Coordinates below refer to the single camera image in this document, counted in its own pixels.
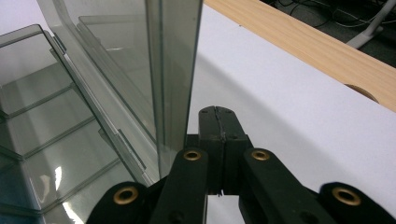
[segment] white desk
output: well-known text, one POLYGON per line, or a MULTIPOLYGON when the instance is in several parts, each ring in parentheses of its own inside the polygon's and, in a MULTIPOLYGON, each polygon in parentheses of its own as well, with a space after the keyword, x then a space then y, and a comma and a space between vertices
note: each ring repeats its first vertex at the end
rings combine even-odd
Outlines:
MULTIPOLYGON (((209 105, 233 110, 253 145, 303 185, 345 182, 396 217, 396 114, 204 7, 190 133, 209 105)), ((208 223, 241 223, 227 212, 237 203, 222 201, 209 205, 208 223)))

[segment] clear acrylic box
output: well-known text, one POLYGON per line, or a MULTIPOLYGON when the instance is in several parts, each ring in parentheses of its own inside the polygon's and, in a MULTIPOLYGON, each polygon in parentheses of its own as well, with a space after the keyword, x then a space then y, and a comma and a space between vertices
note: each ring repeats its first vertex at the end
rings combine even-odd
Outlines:
POLYGON ((0 222, 83 223, 185 143, 202 1, 41 1, 0 36, 0 222))

